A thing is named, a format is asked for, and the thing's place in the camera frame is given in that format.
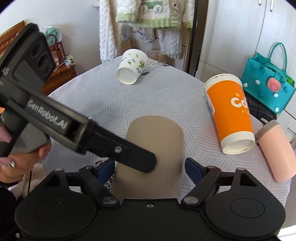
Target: hand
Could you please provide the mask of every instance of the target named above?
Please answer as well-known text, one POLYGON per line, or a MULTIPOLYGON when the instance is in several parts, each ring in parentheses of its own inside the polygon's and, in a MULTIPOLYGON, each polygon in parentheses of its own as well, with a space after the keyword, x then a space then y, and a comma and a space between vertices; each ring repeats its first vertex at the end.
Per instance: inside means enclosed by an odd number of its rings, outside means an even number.
MULTIPOLYGON (((0 142, 9 143, 12 139, 11 134, 0 125, 0 142)), ((29 154, 13 154, 8 157, 0 158, 0 181, 3 183, 13 183, 22 179, 25 173, 30 172, 33 166, 46 158, 50 151, 51 143, 47 143, 39 148, 39 150, 29 154), (14 168, 9 168, 8 163, 13 161, 14 168)))

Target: white paper cup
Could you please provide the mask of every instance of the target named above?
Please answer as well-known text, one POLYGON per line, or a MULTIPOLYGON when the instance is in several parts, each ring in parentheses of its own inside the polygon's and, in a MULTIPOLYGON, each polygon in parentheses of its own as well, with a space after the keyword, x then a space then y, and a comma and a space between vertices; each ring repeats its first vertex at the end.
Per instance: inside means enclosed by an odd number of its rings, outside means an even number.
POLYGON ((125 85, 134 84, 148 64, 148 56, 138 49, 128 49, 122 55, 116 71, 118 80, 125 85))

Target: painted fingernail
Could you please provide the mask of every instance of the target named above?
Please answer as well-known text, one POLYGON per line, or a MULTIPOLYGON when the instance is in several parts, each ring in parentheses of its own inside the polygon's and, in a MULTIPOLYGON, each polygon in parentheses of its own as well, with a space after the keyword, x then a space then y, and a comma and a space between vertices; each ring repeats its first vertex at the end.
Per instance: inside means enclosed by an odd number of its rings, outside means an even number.
POLYGON ((10 161, 15 161, 13 158, 10 158, 10 157, 1 157, 0 158, 0 163, 3 164, 3 165, 8 165, 8 163, 10 161))
POLYGON ((44 150, 44 152, 41 154, 40 159, 41 160, 45 159, 47 157, 48 153, 49 153, 49 150, 44 150))
POLYGON ((4 127, 0 127, 0 140, 9 143, 11 139, 11 134, 4 127))

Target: white patterned tablecloth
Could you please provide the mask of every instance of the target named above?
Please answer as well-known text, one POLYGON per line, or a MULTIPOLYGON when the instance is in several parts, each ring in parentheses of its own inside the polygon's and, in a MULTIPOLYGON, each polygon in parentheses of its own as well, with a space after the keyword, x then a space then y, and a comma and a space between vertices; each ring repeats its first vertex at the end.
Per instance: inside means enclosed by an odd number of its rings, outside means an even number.
MULTIPOLYGON (((118 57, 77 76, 50 97, 91 116, 99 125, 123 138, 129 124, 138 117, 167 117, 184 132, 184 160, 192 157, 203 166, 214 165, 226 172, 244 167, 285 205, 290 181, 277 183, 274 180, 259 146, 239 155, 222 153, 201 81, 151 60, 135 84, 124 85, 115 75, 120 60, 118 57)), ((262 124, 255 118, 252 122, 257 133, 262 124)), ((48 172, 55 168, 76 172, 100 160, 102 158, 92 153, 85 156, 76 154, 52 140, 52 150, 43 164, 48 172)), ((181 198, 193 187, 193 182, 184 173, 181 198)))

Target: teal felt bag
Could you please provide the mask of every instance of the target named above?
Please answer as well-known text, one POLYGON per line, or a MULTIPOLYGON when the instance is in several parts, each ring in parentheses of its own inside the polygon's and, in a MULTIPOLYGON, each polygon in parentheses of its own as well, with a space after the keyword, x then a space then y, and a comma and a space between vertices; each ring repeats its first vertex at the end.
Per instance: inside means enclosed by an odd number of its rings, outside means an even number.
POLYGON ((248 58, 242 75, 243 89, 266 105, 274 113, 279 114, 288 104, 295 92, 293 80, 287 75, 287 53, 282 43, 273 46, 268 58, 256 53, 253 58, 248 58), (285 55, 285 67, 280 69, 271 62, 274 49, 282 45, 285 55))

